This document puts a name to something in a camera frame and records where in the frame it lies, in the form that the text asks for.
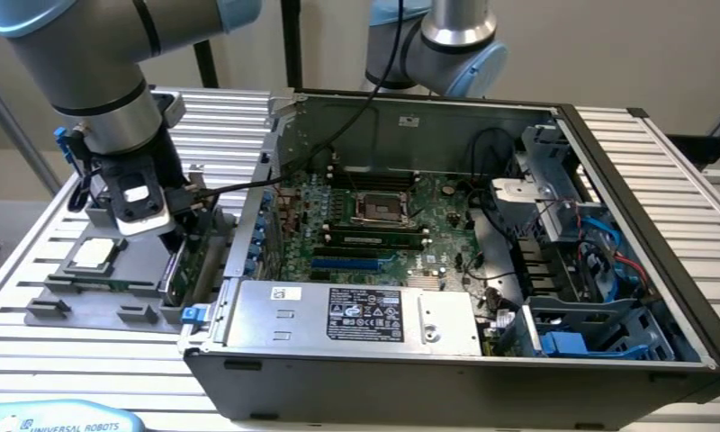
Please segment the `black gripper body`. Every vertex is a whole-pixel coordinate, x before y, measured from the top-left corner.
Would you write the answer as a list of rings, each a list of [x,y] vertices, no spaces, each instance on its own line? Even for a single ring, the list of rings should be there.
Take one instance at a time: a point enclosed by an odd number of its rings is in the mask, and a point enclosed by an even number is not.
[[[182,161],[167,129],[159,129],[151,144],[151,160],[163,191],[182,189],[190,185],[183,173]],[[160,235],[160,240],[170,253],[179,251],[190,235],[200,233],[200,210],[171,211],[178,226]]]

